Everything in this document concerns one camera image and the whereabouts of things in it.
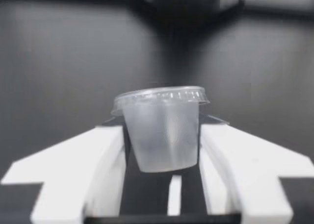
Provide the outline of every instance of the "plastic cup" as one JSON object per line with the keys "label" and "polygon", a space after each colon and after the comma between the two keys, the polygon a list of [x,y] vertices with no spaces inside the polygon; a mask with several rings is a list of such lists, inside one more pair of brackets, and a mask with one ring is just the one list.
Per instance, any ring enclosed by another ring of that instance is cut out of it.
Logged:
{"label": "plastic cup", "polygon": [[197,163],[202,87],[139,90],[115,98],[113,115],[124,115],[142,172],[188,168]]}

